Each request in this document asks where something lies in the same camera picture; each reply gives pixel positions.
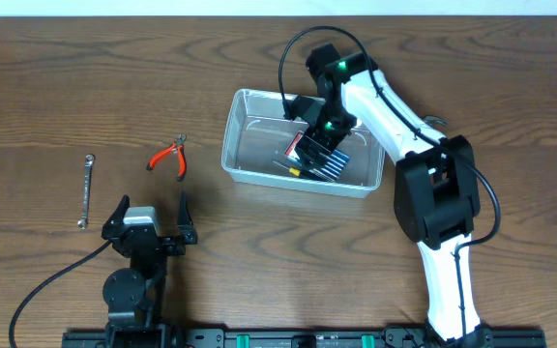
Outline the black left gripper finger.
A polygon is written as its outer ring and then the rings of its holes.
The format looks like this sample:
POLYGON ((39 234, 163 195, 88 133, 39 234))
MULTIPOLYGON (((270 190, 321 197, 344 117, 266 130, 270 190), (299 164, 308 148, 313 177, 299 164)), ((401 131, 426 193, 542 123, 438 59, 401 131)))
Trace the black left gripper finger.
POLYGON ((130 207, 130 198, 124 194, 113 214, 107 219, 102 228, 102 238, 104 240, 119 239, 126 231, 124 217, 130 207))
POLYGON ((198 235, 188 208, 186 193, 181 192, 177 216, 177 227, 185 244, 196 244, 198 235))

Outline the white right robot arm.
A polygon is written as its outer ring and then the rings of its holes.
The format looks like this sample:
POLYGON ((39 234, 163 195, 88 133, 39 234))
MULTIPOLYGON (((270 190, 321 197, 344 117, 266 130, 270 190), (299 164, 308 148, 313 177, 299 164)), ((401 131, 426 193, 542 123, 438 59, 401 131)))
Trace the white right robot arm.
POLYGON ((474 344, 481 319, 468 261, 481 203, 470 143, 417 116, 363 52, 342 57, 326 44, 311 52, 306 67, 318 96, 285 104, 286 118, 308 124, 295 145, 299 163, 328 176, 341 163, 339 143, 356 124, 368 128, 395 166, 396 219, 423 258, 431 338, 439 346, 474 344))

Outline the black yellow screwdriver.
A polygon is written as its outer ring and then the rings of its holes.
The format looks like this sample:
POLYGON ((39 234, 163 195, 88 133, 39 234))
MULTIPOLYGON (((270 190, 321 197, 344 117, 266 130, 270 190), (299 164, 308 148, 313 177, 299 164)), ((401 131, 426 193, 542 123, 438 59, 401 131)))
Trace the black yellow screwdriver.
POLYGON ((292 174, 293 176, 295 176, 297 178, 324 182, 324 179, 318 177, 317 175, 315 175, 315 174, 313 174, 309 171, 289 166, 289 165, 287 165, 285 163, 282 163, 282 162, 280 162, 276 159, 272 159, 271 163, 285 169, 286 171, 288 171, 290 174, 292 174))

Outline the claw hammer orange label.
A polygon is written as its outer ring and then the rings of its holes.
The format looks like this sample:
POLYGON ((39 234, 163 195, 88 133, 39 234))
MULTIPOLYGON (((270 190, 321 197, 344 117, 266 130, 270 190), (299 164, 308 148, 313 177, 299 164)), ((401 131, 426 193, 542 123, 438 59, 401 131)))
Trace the claw hammer orange label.
POLYGON ((434 126, 446 127, 448 125, 448 122, 444 118, 434 116, 434 115, 426 115, 423 118, 423 120, 424 120, 425 123, 427 123, 431 127, 434 127, 434 126))

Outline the black mounting rail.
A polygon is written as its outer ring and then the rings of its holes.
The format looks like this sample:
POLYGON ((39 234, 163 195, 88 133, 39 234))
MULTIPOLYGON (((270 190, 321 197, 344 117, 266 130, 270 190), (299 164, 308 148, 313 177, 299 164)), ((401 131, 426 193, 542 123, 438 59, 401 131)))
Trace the black mounting rail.
POLYGON ((153 330, 71 330, 63 348, 546 348, 542 330, 480 327, 464 339, 444 342, 432 330, 390 326, 380 331, 224 331, 160 327, 153 330))

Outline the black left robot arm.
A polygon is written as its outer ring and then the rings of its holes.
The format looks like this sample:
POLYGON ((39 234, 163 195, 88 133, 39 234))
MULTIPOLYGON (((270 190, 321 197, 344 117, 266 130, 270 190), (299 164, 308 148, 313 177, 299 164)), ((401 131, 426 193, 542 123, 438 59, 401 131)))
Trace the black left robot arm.
POLYGON ((187 245, 195 245, 198 235, 188 209, 187 197, 180 195, 177 231, 162 236, 156 209, 131 207, 124 196, 103 225, 102 238, 120 255, 130 260, 127 268, 112 273, 103 285, 108 306, 105 348, 184 347, 180 329, 161 319, 167 259, 182 256, 187 245))

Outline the red handled cutting pliers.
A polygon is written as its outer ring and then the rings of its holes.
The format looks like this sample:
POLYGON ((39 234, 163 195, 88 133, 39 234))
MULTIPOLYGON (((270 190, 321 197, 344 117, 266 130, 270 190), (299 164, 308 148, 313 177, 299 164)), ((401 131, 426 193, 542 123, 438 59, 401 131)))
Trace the red handled cutting pliers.
POLYGON ((186 140, 187 140, 187 136, 185 134, 180 133, 168 147, 158 151, 149 159, 146 165, 146 169, 148 171, 152 171, 155 169, 156 165, 161 160, 163 160, 170 154, 176 154, 178 158, 178 164, 179 164, 176 181, 183 182, 186 178, 187 171, 188 171, 188 164, 187 164, 187 159, 185 154, 186 140))

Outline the precision screwdriver set case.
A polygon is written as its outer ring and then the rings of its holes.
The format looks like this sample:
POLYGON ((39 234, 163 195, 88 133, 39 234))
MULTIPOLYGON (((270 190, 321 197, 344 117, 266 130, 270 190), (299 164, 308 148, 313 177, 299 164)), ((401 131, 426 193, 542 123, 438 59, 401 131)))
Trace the precision screwdriver set case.
POLYGON ((324 182, 335 182, 350 158, 340 150, 328 150, 302 131, 287 145, 283 156, 296 164, 300 174, 324 182))

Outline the clear plastic container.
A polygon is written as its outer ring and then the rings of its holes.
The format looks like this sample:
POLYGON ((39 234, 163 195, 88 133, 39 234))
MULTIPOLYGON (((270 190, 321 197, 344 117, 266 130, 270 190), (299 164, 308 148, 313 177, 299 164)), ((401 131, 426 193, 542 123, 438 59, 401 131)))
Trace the clear plastic container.
POLYGON ((290 142, 308 124, 283 118, 280 93, 238 90, 233 99, 221 153, 221 166, 236 182, 281 189, 365 198, 382 183, 385 152, 361 122, 337 147, 350 161, 337 181, 301 179, 288 171, 290 142))

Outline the silver combination wrench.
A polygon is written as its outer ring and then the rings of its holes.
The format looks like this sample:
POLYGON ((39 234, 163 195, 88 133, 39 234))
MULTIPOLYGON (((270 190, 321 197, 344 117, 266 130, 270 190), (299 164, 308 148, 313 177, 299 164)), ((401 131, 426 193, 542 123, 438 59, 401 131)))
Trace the silver combination wrench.
POLYGON ((81 230, 85 230, 88 225, 91 177, 92 177, 94 162, 95 162, 95 156, 93 154, 88 154, 85 156, 82 212, 81 212, 81 217, 77 223, 77 226, 81 230))

